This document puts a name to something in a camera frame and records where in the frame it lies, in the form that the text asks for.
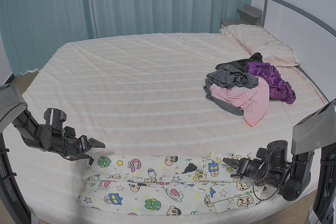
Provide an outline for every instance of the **green cartoon character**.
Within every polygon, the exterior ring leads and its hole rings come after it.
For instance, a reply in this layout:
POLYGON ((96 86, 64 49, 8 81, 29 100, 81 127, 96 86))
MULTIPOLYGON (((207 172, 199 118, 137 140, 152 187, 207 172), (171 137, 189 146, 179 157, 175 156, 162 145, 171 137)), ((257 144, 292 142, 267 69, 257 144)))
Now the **green cartoon character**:
POLYGON ((156 199, 148 199, 145 200, 145 207, 151 211, 153 210, 159 210, 161 207, 161 203, 159 201, 157 201, 156 199))
POLYGON ((110 166, 111 160, 108 157, 101 156, 98 160, 98 165, 101 168, 110 166))

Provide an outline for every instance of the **gray nightstand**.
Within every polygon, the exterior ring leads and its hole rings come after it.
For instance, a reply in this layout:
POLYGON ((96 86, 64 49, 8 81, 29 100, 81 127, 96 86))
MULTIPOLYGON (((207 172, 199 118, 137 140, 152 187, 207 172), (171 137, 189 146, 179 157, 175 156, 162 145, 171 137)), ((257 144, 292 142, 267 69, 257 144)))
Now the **gray nightstand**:
POLYGON ((228 25, 257 25, 261 22, 261 10, 244 4, 243 9, 237 8, 237 13, 240 19, 226 19, 221 20, 221 28, 228 25))

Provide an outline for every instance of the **dark gray cloth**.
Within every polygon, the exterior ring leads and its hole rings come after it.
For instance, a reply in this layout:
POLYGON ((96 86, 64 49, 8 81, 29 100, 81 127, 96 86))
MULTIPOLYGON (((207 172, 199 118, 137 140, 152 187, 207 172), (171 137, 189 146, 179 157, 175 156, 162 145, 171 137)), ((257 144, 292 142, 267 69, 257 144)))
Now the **dark gray cloth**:
POLYGON ((235 69, 238 69, 241 72, 247 73, 247 63, 248 62, 263 62, 263 56, 260 52, 256 52, 248 59, 241 59, 237 61, 227 62, 227 63, 220 63, 216 66, 216 70, 219 69, 223 64, 231 64, 235 69))
POLYGON ((211 85, 212 84, 209 83, 208 79, 205 79, 205 86, 203 87, 203 89, 206 92, 205 97, 208 100, 215 102, 216 105, 218 105, 221 109, 223 109, 225 111, 228 111, 230 113, 233 113, 233 114, 239 115, 239 116, 244 115, 244 111, 240 110, 239 108, 211 96, 211 92, 210 92, 211 85))
POLYGON ((230 64, 223 64, 217 71, 207 74, 209 83, 221 88, 245 87, 252 89, 258 86, 258 78, 250 73, 241 72, 230 64))

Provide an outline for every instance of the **pillowcase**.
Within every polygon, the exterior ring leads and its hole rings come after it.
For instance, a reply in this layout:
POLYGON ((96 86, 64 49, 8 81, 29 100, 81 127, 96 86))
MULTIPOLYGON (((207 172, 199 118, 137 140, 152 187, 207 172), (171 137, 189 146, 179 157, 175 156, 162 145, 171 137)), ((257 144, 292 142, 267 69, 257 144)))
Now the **pillowcase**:
POLYGON ((229 25, 220 29, 222 34, 235 38, 250 55, 262 54, 263 62, 281 67, 292 67, 300 64, 300 60, 290 46, 280 42, 257 25, 229 25))

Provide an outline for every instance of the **baseboard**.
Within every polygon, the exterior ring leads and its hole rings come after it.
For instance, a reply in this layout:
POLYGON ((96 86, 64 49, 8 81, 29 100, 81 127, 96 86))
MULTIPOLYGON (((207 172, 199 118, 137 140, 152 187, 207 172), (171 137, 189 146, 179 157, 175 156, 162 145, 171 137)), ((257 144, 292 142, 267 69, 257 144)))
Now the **baseboard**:
POLYGON ((11 76, 6 80, 5 84, 12 83, 15 79, 15 75, 12 73, 11 76))

